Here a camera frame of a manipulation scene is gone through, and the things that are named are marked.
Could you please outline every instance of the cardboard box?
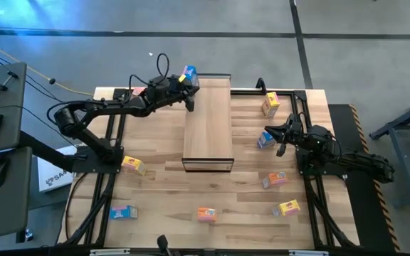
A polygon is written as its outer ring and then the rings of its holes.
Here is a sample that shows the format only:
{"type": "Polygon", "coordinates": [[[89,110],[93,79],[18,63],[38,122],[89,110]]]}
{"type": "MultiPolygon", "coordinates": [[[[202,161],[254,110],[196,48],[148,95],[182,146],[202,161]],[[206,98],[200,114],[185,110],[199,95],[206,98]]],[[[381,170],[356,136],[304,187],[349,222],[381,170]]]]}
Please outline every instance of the cardboard box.
{"type": "Polygon", "coordinates": [[[193,65],[184,66],[183,75],[185,75],[186,79],[191,82],[191,85],[199,86],[199,78],[197,77],[196,67],[194,67],[193,65]]]}
{"type": "Polygon", "coordinates": [[[125,156],[121,163],[121,169],[144,176],[147,172],[147,166],[139,159],[130,156],[125,156]]]}
{"type": "Polygon", "coordinates": [[[265,117],[274,117],[279,105],[280,103],[276,92],[267,93],[262,103],[262,110],[265,117]]]}
{"type": "Polygon", "coordinates": [[[197,218],[199,219],[199,221],[202,222],[215,222],[216,210],[211,208],[199,207],[197,218]]]}
{"type": "Polygon", "coordinates": [[[281,171],[278,174],[268,174],[263,180],[263,188],[273,187],[274,185],[279,185],[285,183],[288,180],[288,177],[285,175],[285,172],[281,171]]]}
{"type": "Polygon", "coordinates": [[[257,147],[259,149],[266,149],[276,144],[276,140],[267,132],[262,132],[257,140],[257,147]]]}
{"type": "Polygon", "coordinates": [[[280,203],[276,207],[273,208],[273,215],[274,216],[286,216],[286,215],[294,215],[300,211],[300,206],[297,203],[297,200],[292,200],[287,203],[280,203]]]}
{"type": "Polygon", "coordinates": [[[110,218],[112,220],[119,218],[139,218],[138,210],[134,206],[117,206],[110,209],[110,218]]]}

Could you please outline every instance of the black mat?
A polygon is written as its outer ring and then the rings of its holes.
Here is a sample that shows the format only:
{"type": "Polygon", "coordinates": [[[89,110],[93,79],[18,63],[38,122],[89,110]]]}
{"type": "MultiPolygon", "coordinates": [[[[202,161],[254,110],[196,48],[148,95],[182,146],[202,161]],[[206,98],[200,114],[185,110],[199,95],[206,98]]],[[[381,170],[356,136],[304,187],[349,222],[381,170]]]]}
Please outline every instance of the black mat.
{"type": "MultiPolygon", "coordinates": [[[[328,105],[335,136],[343,149],[363,150],[359,130],[349,105],[328,105]]],[[[348,175],[347,190],[354,213],[360,245],[368,250],[394,252],[392,235],[387,218],[383,214],[381,199],[373,180],[366,174],[354,172],[348,175]]]]}

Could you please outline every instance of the concrete floor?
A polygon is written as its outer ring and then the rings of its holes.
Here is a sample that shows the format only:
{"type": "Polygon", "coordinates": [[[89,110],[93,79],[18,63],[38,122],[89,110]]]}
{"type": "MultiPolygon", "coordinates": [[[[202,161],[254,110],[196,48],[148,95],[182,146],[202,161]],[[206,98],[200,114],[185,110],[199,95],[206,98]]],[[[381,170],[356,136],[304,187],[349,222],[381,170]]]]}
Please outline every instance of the concrete floor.
{"type": "MultiPolygon", "coordinates": [[[[410,1],[297,0],[297,5],[303,33],[410,34],[410,1]]],[[[4,28],[294,32],[288,0],[0,0],[0,10],[5,10],[0,15],[0,27],[4,28]]],[[[185,64],[194,64],[202,73],[231,73],[234,87],[253,87],[258,77],[263,77],[269,87],[305,87],[293,38],[0,36],[0,49],[86,92],[93,92],[96,86],[126,85],[132,73],[142,78],[156,75],[156,55],[161,52],[169,55],[173,73],[180,72],[185,64]]],[[[305,51],[313,87],[324,89],[329,103],[355,105],[366,133],[410,106],[410,40],[306,39],[305,51]]],[[[34,77],[46,84],[39,76],[34,77]]],[[[85,98],[59,87],[50,89],[64,100],[85,98]]],[[[45,119],[45,110],[53,102],[30,87],[26,94],[25,107],[45,119]]],[[[36,125],[26,131],[41,141],[54,147],[66,145],[25,114],[24,129],[28,129],[27,122],[36,125]]],[[[369,141],[369,146],[372,152],[396,163],[388,138],[369,141]]],[[[396,182],[383,186],[389,205],[406,195],[403,180],[403,175],[396,173],[396,182]]],[[[402,251],[410,252],[410,206],[391,209],[390,213],[402,251]]],[[[52,245],[61,214],[61,206],[31,211],[29,223],[33,223],[37,237],[17,247],[52,245]],[[46,222],[50,229],[36,230],[46,222]]],[[[0,238],[0,249],[16,247],[12,238],[0,238]]]]}

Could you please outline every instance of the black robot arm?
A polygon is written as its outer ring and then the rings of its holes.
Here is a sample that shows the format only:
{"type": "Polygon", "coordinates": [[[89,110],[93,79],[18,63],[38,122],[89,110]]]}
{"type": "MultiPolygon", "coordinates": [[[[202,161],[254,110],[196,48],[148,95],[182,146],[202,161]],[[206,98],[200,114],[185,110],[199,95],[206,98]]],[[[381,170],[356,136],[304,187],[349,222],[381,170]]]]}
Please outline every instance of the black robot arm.
{"type": "Polygon", "coordinates": [[[343,152],[340,143],[334,139],[333,134],[324,127],[314,125],[309,132],[303,131],[303,124],[293,114],[286,123],[280,126],[266,126],[265,130],[280,143],[276,153],[282,156],[286,144],[295,145],[302,150],[303,171],[302,175],[340,175],[349,171],[362,171],[371,178],[381,182],[393,182],[394,169],[383,156],[368,154],[363,151],[343,152]],[[343,169],[329,169],[330,165],[339,165],[343,169]]]}
{"type": "Polygon", "coordinates": [[[106,139],[97,138],[86,127],[91,121],[101,115],[130,114],[134,117],[147,117],[161,107],[173,105],[176,102],[185,102],[188,111],[194,111],[194,94],[199,86],[179,76],[172,75],[166,79],[157,77],[150,80],[148,86],[141,93],[132,97],[129,90],[119,99],[113,100],[86,100],[70,102],[59,109],[55,114],[55,123],[60,133],[79,139],[88,145],[102,162],[111,163],[119,161],[120,157],[114,154],[114,148],[106,139]],[[77,111],[82,111],[85,116],[79,118],[77,111]]]}

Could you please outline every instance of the wooden tabletop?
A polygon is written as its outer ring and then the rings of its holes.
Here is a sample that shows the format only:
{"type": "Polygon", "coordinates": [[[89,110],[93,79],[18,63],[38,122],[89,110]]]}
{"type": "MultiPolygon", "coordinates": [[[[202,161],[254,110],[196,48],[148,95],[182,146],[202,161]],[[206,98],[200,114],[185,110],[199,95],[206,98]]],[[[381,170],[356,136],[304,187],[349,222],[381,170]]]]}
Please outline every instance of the wooden tabletop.
{"type": "MultiPolygon", "coordinates": [[[[95,99],[111,99],[114,89],[97,87],[95,99]]],[[[306,93],[312,123],[333,130],[325,91],[306,93]]],[[[285,155],[277,157],[276,146],[266,150],[256,146],[264,126],[283,124],[291,113],[290,99],[279,100],[275,118],[266,119],[261,110],[263,96],[231,96],[235,164],[229,174],[184,171],[184,104],[164,107],[146,118],[127,117],[122,142],[125,154],[145,162],[148,171],[145,176],[117,175],[112,206],[136,206],[139,218],[109,220],[105,247],[157,247],[157,237],[165,234],[171,248],[313,249],[305,187],[296,168],[294,148],[288,146],[285,155]],[[278,188],[264,189],[262,179],[276,171],[286,172],[289,181],[278,188]],[[273,206],[293,199],[300,204],[297,215],[273,216],[273,206]],[[216,222],[198,222],[198,207],[215,208],[216,222]]],[[[104,137],[107,119],[98,117],[88,128],[104,137]]],[[[68,217],[71,233],[90,210],[96,176],[85,177],[72,198],[68,217]]],[[[330,215],[347,237],[359,244],[343,181],[334,176],[323,176],[323,180],[330,215]]],[[[317,221],[325,241],[322,218],[317,221]]],[[[65,240],[64,230],[63,220],[59,242],[65,240]]]]}

